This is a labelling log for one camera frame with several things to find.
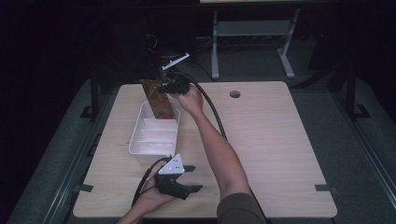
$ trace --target gray floor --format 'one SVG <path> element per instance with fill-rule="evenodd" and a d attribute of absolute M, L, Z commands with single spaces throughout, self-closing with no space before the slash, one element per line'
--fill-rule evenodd
<path fill-rule="evenodd" d="M 219 81 L 285 81 L 297 84 L 318 71 L 307 71 L 315 41 L 293 41 L 289 58 L 296 78 L 286 78 L 274 43 L 245 47 L 219 56 Z M 198 64 L 210 72 L 210 53 L 201 52 Z M 194 63 L 183 63 L 180 70 L 200 82 L 211 81 Z M 375 155 L 383 162 L 389 178 L 396 180 L 396 126 L 378 104 L 371 88 L 358 79 L 357 104 L 364 105 L 370 119 L 352 122 L 343 109 L 344 93 L 326 89 L 328 77 L 303 90 L 290 90 L 319 165 L 338 209 L 335 223 L 395 223 L 395 207 L 370 163 L 357 130 L 361 130 Z M 9 223 L 114 223 L 116 218 L 77 218 L 67 214 L 77 182 L 89 167 L 87 154 L 105 124 L 117 96 L 101 94 L 100 114 L 95 122 L 79 117 L 90 104 L 90 83 L 81 87 L 58 131 L 23 193 Z M 281 218 L 275 224 L 332 223 L 328 218 Z"/>

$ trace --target white box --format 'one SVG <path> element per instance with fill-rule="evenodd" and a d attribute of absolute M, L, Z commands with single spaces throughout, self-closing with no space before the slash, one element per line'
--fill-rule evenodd
<path fill-rule="evenodd" d="M 129 152 L 141 163 L 154 163 L 163 157 L 174 157 L 180 111 L 171 102 L 176 119 L 155 119 L 146 101 L 140 107 Z"/>

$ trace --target round hole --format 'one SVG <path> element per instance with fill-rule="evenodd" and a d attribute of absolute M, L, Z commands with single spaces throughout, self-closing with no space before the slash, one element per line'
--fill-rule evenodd
<path fill-rule="evenodd" d="M 241 96 L 241 92 L 239 91 L 230 91 L 230 96 L 233 98 L 239 98 Z"/>

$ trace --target brown sleeve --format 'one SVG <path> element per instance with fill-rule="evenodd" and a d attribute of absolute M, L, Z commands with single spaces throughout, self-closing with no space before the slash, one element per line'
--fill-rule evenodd
<path fill-rule="evenodd" d="M 221 200 L 218 206 L 218 223 L 266 224 L 256 201 L 246 193 L 235 193 Z"/>

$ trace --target tabletop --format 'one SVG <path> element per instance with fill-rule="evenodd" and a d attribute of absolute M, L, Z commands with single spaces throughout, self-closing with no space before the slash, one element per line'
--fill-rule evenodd
<path fill-rule="evenodd" d="M 217 82 L 201 86 L 218 110 L 229 142 L 247 172 L 262 210 L 272 217 L 334 217 L 337 209 L 287 85 L 283 82 Z M 230 96 L 239 91 L 240 97 Z M 82 191 L 74 207 L 76 217 L 122 217 L 150 164 L 129 152 L 140 106 L 147 100 L 141 85 L 124 85 L 109 115 Z M 177 153 L 194 165 L 177 181 L 203 185 L 186 201 L 176 199 L 146 217 L 216 217 L 219 189 L 207 162 L 198 129 L 177 100 L 180 121 Z M 216 119 L 207 103 L 204 110 Z"/>

